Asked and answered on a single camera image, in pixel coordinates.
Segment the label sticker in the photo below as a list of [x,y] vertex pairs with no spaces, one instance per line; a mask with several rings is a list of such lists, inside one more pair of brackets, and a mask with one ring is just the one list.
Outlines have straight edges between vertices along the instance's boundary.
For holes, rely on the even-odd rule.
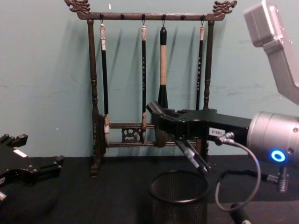
[[5,181],[5,177],[1,178],[1,179],[0,179],[0,185],[3,184],[4,181]]
[[14,150],[14,153],[17,153],[19,156],[25,158],[27,157],[27,155],[23,152],[21,152],[19,149]]
[[215,136],[215,137],[220,137],[225,134],[225,130],[222,129],[217,129],[217,128],[209,128],[209,135]]

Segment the teal wall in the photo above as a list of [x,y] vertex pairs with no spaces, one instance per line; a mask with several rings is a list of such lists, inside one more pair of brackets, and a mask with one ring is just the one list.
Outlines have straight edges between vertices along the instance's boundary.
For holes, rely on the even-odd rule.
[[[277,92],[267,57],[253,47],[243,11],[260,0],[239,0],[233,13],[217,22],[210,107],[252,118],[258,111],[299,114],[299,107]],[[298,52],[293,15],[297,2],[272,0]],[[92,11],[211,12],[212,0],[90,0]],[[103,113],[99,22],[94,25],[99,108]],[[111,122],[141,120],[141,21],[105,21],[109,116]],[[147,101],[157,99],[159,36],[162,23],[147,25]],[[166,21],[169,107],[195,108],[199,23]],[[87,24],[63,0],[10,0],[0,6],[0,134],[27,133],[29,156],[92,154],[91,92]],[[110,140],[120,139],[111,132]],[[210,154],[241,154],[210,144]],[[176,148],[111,148],[109,156],[179,155]]]

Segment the hanging hook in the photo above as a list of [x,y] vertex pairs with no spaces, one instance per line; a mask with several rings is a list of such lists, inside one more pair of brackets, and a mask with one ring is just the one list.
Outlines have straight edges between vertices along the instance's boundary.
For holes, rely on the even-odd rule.
[[163,27],[164,27],[164,25],[165,25],[165,18],[166,18],[166,14],[163,14],[163,15],[162,15],[162,24],[163,24]]
[[104,15],[103,15],[103,13],[101,13],[100,14],[100,22],[101,22],[101,24],[103,24],[103,17],[104,17]]
[[145,24],[145,14],[142,14],[142,25]]

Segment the black mesh wastebasket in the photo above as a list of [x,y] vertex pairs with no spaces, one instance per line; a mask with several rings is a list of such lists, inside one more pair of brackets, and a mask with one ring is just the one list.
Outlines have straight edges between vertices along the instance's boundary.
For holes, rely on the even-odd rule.
[[208,180],[189,171],[170,171],[151,183],[153,224],[206,224]]

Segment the blue led light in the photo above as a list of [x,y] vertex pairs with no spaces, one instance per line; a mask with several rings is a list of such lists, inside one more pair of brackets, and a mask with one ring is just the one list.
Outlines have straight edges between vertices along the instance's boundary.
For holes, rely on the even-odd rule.
[[283,162],[285,161],[285,154],[283,154],[283,152],[279,151],[279,150],[275,150],[271,153],[271,157],[273,160],[275,160],[276,162]]

